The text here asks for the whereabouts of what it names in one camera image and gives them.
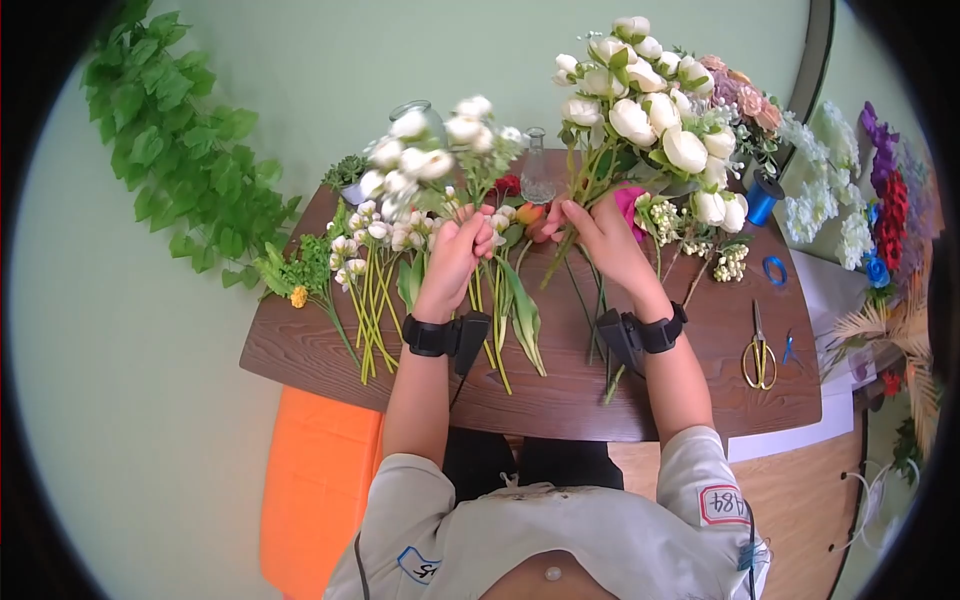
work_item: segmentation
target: glass vase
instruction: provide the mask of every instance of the glass vase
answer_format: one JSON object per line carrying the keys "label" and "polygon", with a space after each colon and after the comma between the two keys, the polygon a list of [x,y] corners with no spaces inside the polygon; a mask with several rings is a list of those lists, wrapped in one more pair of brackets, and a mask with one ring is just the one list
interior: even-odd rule
{"label": "glass vase", "polygon": [[527,158],[520,171],[520,190],[523,199],[531,204],[547,204],[557,195],[557,187],[546,168],[546,155],[543,153],[541,127],[531,127],[526,131],[530,138]]}
{"label": "glass vase", "polygon": [[408,102],[394,108],[390,111],[390,122],[393,123],[404,114],[413,110],[419,110],[423,113],[423,116],[426,118],[426,127],[430,131],[431,136],[439,139],[440,145],[446,148],[446,128],[444,128],[444,120],[440,114],[433,109],[428,100],[414,100],[413,102]]}

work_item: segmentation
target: blue rose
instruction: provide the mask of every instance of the blue rose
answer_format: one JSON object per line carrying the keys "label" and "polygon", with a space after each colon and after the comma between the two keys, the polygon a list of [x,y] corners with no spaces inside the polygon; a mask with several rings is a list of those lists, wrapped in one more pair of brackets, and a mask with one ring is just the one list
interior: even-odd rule
{"label": "blue rose", "polygon": [[873,287],[886,287],[890,283],[890,272],[882,258],[871,258],[867,263],[867,278]]}

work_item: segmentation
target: gold scissors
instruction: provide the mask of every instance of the gold scissors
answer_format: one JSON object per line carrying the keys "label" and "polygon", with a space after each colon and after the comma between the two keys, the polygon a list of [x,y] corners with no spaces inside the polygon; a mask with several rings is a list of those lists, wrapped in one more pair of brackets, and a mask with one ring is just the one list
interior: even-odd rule
{"label": "gold scissors", "polygon": [[[754,355],[754,366],[756,367],[756,381],[750,379],[750,374],[747,372],[747,355],[753,351]],[[767,354],[770,354],[770,364],[774,366],[774,378],[770,383],[766,382],[767,379]],[[743,367],[743,376],[747,380],[747,385],[754,388],[755,390],[769,390],[774,387],[774,383],[777,382],[777,356],[774,355],[774,352],[767,346],[767,338],[763,335],[763,327],[760,326],[760,305],[754,300],[754,339],[747,345],[747,348],[743,350],[743,360],[741,361]]]}

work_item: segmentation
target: blue ribbon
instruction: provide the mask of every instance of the blue ribbon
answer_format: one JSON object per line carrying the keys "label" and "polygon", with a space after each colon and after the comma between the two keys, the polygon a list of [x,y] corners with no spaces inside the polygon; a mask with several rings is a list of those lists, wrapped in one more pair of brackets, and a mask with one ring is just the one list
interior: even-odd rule
{"label": "blue ribbon", "polygon": [[[770,275],[770,265],[773,265],[780,269],[780,279],[774,279]],[[775,256],[767,256],[763,259],[763,273],[767,274],[767,278],[770,279],[770,282],[774,285],[783,285],[786,283],[786,268],[783,267],[783,263],[780,262],[780,259]]]}

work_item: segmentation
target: green ivy vine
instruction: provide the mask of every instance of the green ivy vine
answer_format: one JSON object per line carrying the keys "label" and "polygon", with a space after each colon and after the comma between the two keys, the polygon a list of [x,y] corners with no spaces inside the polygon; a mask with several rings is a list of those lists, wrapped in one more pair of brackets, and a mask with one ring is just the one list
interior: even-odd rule
{"label": "green ivy vine", "polygon": [[286,229],[299,218],[301,196],[289,199],[272,188],[283,168],[273,158],[257,161],[238,143],[257,113],[218,106],[205,109],[217,80],[206,52],[178,58],[169,49],[189,29],[180,12],[146,23],[151,0],[131,0],[93,43],[82,86],[90,121],[99,121],[104,145],[113,143],[110,166],[133,192],[137,222],[150,232],[182,226],[170,255],[189,258],[194,271],[225,268],[224,287],[259,280],[252,262],[267,244],[283,248]]}

